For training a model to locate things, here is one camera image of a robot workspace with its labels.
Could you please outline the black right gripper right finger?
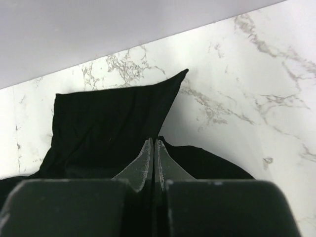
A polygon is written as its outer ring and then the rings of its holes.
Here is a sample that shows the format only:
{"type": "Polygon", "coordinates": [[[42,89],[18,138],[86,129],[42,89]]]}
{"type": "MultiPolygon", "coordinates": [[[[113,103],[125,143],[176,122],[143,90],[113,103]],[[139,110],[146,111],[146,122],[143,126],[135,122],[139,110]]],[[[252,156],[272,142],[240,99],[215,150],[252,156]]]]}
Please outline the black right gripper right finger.
{"type": "Polygon", "coordinates": [[[168,153],[162,140],[157,139],[154,146],[154,236],[167,237],[166,181],[195,181],[168,153]]]}

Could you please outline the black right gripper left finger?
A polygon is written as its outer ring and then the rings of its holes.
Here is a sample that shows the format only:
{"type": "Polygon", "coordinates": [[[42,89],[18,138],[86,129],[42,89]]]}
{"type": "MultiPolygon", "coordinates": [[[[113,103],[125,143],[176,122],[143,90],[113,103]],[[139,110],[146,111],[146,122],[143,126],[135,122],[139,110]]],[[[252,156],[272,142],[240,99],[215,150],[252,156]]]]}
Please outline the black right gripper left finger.
{"type": "Polygon", "coordinates": [[[122,237],[152,236],[153,172],[154,145],[149,138],[139,155],[112,178],[127,187],[120,230],[122,237]]]}

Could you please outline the black t shirt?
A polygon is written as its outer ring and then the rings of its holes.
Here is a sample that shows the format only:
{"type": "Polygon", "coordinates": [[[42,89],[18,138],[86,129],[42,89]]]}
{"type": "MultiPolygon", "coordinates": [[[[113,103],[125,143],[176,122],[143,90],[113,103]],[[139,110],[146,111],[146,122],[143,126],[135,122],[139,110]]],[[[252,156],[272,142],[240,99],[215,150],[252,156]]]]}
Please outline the black t shirt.
{"type": "Polygon", "coordinates": [[[153,84],[57,94],[51,146],[29,179],[113,178],[159,135],[188,70],[153,84]]]}

